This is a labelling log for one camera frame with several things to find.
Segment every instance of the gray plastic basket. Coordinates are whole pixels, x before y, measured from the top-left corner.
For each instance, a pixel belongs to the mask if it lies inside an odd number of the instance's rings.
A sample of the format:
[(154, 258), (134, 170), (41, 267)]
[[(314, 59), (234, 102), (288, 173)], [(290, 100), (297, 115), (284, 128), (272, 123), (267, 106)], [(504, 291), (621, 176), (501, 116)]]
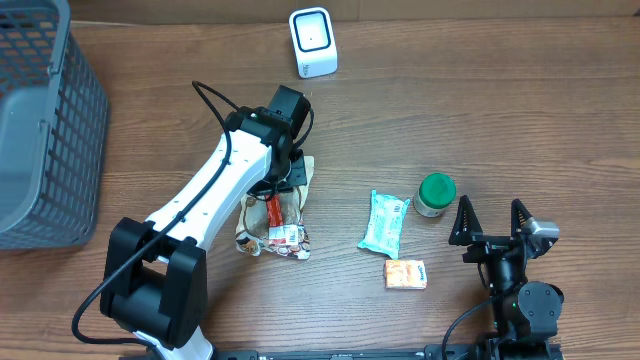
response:
[(64, 0), (0, 0), (0, 249), (95, 228), (109, 104)]

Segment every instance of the plastic jar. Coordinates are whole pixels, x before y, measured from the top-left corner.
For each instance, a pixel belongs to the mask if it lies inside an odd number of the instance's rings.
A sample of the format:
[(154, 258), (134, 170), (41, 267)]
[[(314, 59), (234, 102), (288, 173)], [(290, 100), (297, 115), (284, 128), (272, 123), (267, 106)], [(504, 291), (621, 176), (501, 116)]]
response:
[(413, 196), (413, 206), (426, 217), (437, 217), (444, 213), (456, 198), (456, 184), (441, 173), (427, 176), (416, 194)]

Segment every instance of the wet wipes package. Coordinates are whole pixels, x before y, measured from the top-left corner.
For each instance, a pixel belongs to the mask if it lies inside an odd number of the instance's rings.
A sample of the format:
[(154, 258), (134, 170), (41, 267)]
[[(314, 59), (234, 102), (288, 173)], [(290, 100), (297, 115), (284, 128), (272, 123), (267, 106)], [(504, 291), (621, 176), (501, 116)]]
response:
[(371, 216), (364, 239), (358, 247), (388, 255), (398, 260), (402, 222), (410, 199), (402, 201), (395, 196), (371, 191)]

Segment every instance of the snack bag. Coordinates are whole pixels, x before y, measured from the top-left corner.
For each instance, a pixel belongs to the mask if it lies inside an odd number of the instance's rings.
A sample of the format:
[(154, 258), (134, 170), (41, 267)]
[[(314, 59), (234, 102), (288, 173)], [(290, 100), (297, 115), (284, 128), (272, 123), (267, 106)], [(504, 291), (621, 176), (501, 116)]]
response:
[(236, 226), (236, 248), (239, 251), (253, 256), (259, 256), (264, 250), (298, 260), (309, 258), (311, 245), (302, 220), (302, 209), (313, 177), (313, 156), (305, 156), (304, 163), (307, 185), (274, 195), (266, 202), (248, 195), (242, 198), (242, 210)]

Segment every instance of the wood grain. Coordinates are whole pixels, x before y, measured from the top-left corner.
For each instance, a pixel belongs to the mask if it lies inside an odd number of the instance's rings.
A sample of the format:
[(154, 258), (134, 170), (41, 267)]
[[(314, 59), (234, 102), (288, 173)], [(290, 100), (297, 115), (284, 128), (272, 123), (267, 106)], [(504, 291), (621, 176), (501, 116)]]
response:
[[(425, 261), (425, 291), (386, 291), (384, 257), (356, 244), (372, 189), (407, 198), (443, 171), (471, 196), (487, 233), (508, 231), (515, 197), (559, 224), (557, 246), (528, 275), (566, 295), (556, 341), (567, 359), (636, 359), (640, 21), (361, 22), (336, 24), (335, 35), (339, 71), (301, 80), (284, 24), (78, 29), (112, 104), (99, 224), (83, 248), (0, 254), (0, 359), (139, 351), (80, 344), (69, 325), (102, 277), (113, 226), (162, 206), (217, 144), (221, 131), (193, 79), (249, 106), (268, 104), (284, 84), (304, 91), (316, 112), (304, 145), (317, 166), (305, 209), (311, 259), (239, 253), (235, 212), (207, 265), (202, 327), (220, 348), (441, 341), (486, 296), (463, 249), (447, 245), (454, 211), (438, 220), (407, 213), (401, 257)], [(471, 341), (490, 322), (475, 316), (452, 342)], [(123, 334), (96, 306), (81, 328)]]
[(74, 20), (131, 24), (286, 23), (322, 6), (333, 21), (632, 16), (640, 0), (69, 0)]

